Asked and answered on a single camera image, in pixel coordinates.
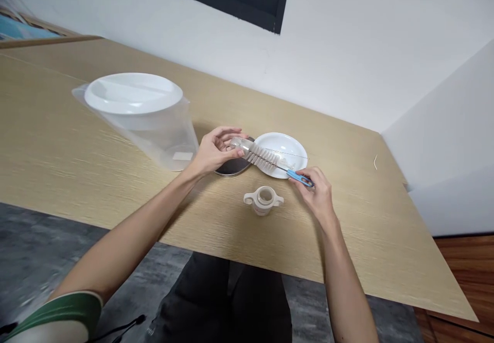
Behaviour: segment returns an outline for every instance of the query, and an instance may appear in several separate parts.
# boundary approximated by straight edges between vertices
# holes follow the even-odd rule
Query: person's left hand
[[[249,138],[248,134],[241,133],[242,128],[218,127],[202,137],[199,151],[190,167],[205,174],[217,170],[224,162],[243,157],[240,149],[232,149],[230,140],[233,137]]]

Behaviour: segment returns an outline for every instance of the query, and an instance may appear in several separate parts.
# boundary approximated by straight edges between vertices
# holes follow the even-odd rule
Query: forearm
[[[376,325],[336,214],[322,221],[325,284],[336,342],[378,342]]]
[[[172,214],[201,178],[194,167],[180,173],[98,241],[49,299],[72,291],[91,290],[106,303],[159,239]]]

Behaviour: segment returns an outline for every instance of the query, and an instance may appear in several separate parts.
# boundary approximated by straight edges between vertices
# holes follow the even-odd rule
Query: blue brush handle
[[[309,178],[305,176],[298,175],[297,173],[295,173],[294,170],[287,170],[287,175],[297,180],[298,182],[303,183],[307,187],[314,187],[314,182],[312,182]]]

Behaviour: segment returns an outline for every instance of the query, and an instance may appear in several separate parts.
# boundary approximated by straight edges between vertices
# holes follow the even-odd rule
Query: white lid
[[[122,73],[93,81],[86,89],[87,104],[112,114],[146,114],[175,105],[182,89],[158,75]]]

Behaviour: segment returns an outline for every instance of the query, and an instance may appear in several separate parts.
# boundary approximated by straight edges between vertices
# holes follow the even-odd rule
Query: gray floor
[[[0,203],[0,326],[20,321],[38,308],[106,232]],[[131,329],[123,340],[141,341],[160,300],[189,256],[188,250],[156,244],[103,309],[97,334],[145,314],[147,321]],[[292,313],[293,341],[333,342],[324,286],[289,276],[283,281]],[[423,342],[411,307],[375,297],[368,300],[382,343]]]

